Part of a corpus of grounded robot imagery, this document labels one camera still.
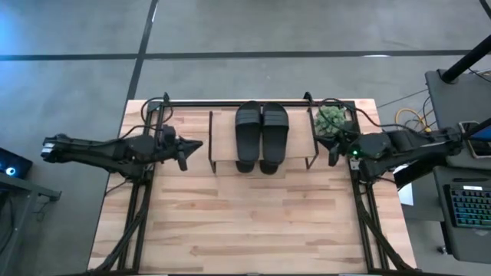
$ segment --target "green succulent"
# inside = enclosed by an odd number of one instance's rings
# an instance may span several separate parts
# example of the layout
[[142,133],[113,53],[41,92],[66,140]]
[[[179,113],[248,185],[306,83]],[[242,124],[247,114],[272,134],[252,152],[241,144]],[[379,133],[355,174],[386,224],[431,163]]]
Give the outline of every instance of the green succulent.
[[[344,116],[345,109],[339,107],[321,107],[322,113],[336,126],[343,126],[346,122],[346,117]],[[315,132],[319,136],[327,136],[336,134],[339,129],[332,126],[332,123],[328,122],[324,117],[317,112],[315,115]]]

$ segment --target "wooden tabletop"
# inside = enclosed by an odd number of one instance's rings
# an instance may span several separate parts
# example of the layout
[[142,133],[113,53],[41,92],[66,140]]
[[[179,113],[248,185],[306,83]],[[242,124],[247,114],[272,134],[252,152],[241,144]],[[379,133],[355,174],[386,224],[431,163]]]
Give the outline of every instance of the wooden tabletop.
[[[374,100],[354,101],[380,122]],[[142,123],[142,104],[128,102],[122,134]],[[310,170],[303,158],[288,158],[282,177],[265,177],[241,174],[233,161],[223,161],[215,175],[208,162],[209,112],[224,110],[229,108],[174,108],[168,124],[204,146],[188,159],[187,172],[174,161],[156,167],[140,273],[366,272],[346,162],[340,159],[329,167],[328,152],[320,146]],[[363,133],[380,131],[362,114],[358,120]],[[111,175],[107,188],[121,182],[120,176]],[[97,267],[120,239],[130,191],[127,184],[105,198],[89,268]],[[415,267],[396,186],[380,181],[374,194],[384,235]],[[380,267],[373,236],[371,244]],[[132,254],[130,246],[128,264]]]

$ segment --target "keyboard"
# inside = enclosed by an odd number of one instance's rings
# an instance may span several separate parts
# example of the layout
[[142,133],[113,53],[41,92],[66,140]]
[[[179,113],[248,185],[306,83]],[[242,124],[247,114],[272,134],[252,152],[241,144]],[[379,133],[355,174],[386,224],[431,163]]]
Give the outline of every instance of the keyboard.
[[453,225],[468,228],[491,228],[491,189],[480,186],[447,186]]

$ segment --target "gray floor tile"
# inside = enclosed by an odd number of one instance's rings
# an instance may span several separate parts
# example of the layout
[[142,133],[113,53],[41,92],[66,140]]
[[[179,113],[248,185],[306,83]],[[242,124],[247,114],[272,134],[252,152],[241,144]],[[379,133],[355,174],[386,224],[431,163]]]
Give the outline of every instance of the gray floor tile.
[[148,52],[470,49],[478,1],[162,0]]
[[[448,68],[459,58],[145,61],[136,98],[155,97],[167,91],[174,99],[274,99],[298,98],[310,91],[317,98],[374,98],[381,105],[426,88],[426,71]],[[491,67],[491,59],[486,57],[475,68],[484,69],[487,64]],[[422,93],[402,103],[419,109],[426,97]],[[381,108],[382,121],[393,122],[400,106]]]
[[46,163],[42,141],[57,133],[116,137],[133,66],[133,61],[0,63],[0,146],[34,162],[30,180],[63,192],[46,207],[42,222],[31,216],[16,275],[86,269],[108,174],[77,163]]
[[0,54],[137,53],[150,0],[0,2]]

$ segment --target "blue led light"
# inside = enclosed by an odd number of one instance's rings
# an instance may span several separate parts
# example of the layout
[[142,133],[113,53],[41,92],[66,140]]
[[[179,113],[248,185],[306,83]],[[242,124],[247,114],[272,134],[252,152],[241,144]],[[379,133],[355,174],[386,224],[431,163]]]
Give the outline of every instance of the blue led light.
[[12,167],[8,167],[6,170],[5,170],[5,173],[7,173],[7,176],[13,176],[15,174],[15,169],[12,168]]

